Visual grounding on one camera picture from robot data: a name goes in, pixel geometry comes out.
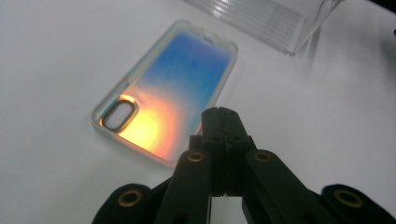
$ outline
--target iridescent phone case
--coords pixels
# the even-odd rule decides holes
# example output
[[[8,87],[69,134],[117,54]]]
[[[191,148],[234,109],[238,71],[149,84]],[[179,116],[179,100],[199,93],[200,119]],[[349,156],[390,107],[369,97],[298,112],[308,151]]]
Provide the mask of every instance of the iridescent phone case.
[[[173,165],[200,128],[236,61],[237,46],[177,21],[97,106],[93,127]]]

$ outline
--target blue gradient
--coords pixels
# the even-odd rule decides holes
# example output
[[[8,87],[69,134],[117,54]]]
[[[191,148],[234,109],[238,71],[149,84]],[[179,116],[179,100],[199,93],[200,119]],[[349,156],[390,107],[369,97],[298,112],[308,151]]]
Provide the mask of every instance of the blue gradient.
[[[138,86],[153,94],[169,94],[169,106],[175,98],[183,102],[180,109],[194,118],[185,131],[193,134],[231,59],[227,49],[181,31],[146,70]]]

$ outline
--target brass screw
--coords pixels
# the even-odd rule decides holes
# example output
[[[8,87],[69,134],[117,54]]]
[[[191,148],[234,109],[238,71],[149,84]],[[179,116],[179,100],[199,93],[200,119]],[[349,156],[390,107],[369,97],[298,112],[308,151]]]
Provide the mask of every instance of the brass screw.
[[[122,207],[132,207],[139,204],[143,199],[143,194],[140,190],[131,189],[123,192],[118,200]]]
[[[189,161],[203,161],[204,157],[204,154],[202,154],[201,152],[192,152],[190,153],[188,159]]]
[[[361,197],[349,190],[338,189],[334,192],[334,196],[338,202],[343,203],[344,205],[354,208],[360,208],[363,206],[363,200]]]

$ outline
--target phone case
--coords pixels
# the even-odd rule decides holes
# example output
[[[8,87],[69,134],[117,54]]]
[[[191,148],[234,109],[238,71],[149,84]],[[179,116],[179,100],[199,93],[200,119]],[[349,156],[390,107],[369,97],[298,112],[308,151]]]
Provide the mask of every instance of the phone case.
[[[177,21],[92,113],[103,135],[174,165],[198,134],[236,61],[237,46]]]

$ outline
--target white surface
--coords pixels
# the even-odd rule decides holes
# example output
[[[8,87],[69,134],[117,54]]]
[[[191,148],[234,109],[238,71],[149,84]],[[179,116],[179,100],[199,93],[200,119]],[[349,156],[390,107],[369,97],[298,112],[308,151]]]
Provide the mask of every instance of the white surface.
[[[178,19],[238,45],[218,105],[259,148],[315,192],[346,184],[396,216],[395,14],[345,1],[309,57],[288,58],[177,0],[3,0],[0,223],[91,223],[114,189],[172,174],[106,141],[90,114]],[[212,223],[246,223],[240,200],[216,199]]]

